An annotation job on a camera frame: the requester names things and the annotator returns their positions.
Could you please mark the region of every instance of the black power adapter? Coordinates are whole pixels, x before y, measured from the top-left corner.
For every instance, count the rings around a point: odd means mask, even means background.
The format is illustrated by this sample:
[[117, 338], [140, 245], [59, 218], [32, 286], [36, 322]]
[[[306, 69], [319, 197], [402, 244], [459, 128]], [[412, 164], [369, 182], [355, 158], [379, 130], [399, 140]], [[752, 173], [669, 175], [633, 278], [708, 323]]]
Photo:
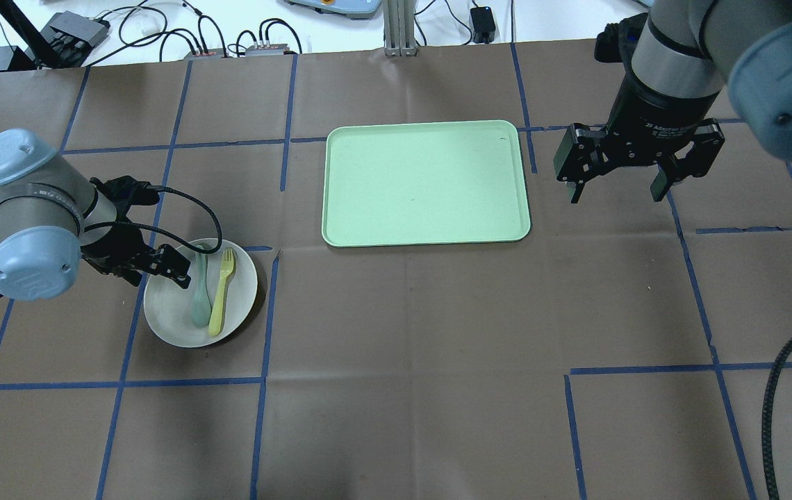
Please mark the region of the black power adapter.
[[495, 40], [495, 16], [491, 7], [473, 7], [470, 10], [470, 24], [473, 26], [473, 42], [490, 44]]

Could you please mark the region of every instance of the light green spoon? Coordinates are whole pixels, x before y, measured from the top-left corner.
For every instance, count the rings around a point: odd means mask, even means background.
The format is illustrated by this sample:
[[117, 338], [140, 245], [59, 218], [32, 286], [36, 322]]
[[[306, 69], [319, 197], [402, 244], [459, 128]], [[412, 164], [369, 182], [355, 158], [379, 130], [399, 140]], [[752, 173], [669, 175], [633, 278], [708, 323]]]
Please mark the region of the light green spoon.
[[[196, 243], [196, 247], [208, 250], [208, 246], [203, 243]], [[199, 328], [208, 326], [211, 320], [211, 298], [208, 296], [208, 256], [205, 253], [195, 254], [195, 263], [199, 266], [196, 274], [195, 290], [192, 292], [192, 323]]]

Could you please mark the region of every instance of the metal post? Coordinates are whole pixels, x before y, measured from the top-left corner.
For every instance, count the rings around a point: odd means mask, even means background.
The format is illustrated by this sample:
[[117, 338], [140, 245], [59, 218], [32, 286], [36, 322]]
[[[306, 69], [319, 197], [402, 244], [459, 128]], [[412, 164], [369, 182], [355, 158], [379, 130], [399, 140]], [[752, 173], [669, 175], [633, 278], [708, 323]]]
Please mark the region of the metal post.
[[383, 51], [390, 57], [418, 54], [414, 0], [383, 0]]

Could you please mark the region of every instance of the yellow fork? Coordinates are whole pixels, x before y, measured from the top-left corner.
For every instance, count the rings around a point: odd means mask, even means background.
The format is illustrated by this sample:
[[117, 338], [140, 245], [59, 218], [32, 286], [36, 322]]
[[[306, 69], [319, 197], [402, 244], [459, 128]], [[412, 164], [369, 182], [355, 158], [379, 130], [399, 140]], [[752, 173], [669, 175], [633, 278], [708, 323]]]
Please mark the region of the yellow fork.
[[231, 248], [224, 251], [224, 260], [220, 263], [220, 283], [217, 284], [217, 294], [214, 297], [214, 307], [211, 309], [211, 320], [208, 323], [208, 335], [212, 338], [218, 336], [224, 327], [224, 304], [226, 304], [226, 281], [235, 271], [235, 252]]

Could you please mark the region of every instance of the white plate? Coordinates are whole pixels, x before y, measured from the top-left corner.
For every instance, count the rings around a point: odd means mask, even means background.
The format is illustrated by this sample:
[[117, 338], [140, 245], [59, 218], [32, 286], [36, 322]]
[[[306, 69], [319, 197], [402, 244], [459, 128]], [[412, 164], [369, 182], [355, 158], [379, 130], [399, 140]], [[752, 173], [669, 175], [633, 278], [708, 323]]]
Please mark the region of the white plate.
[[[214, 247], [215, 237], [190, 241], [192, 244], [204, 243]], [[220, 282], [220, 262], [226, 248], [235, 251], [235, 272], [229, 278], [226, 289], [226, 307], [224, 310], [224, 327], [220, 335], [208, 335], [208, 327], [199, 328], [192, 323], [192, 291], [198, 284], [196, 254], [189, 248], [180, 246], [177, 251], [189, 259], [189, 276], [192, 278], [189, 288], [177, 287], [177, 284], [162, 276], [149, 276], [146, 292], [142, 297], [142, 310], [149, 322], [149, 328], [163, 341], [177, 347], [202, 347], [220, 342], [241, 325], [254, 306], [257, 297], [257, 269], [254, 261], [242, 247], [224, 240], [220, 250], [208, 256], [208, 296], [214, 301], [217, 284]]]

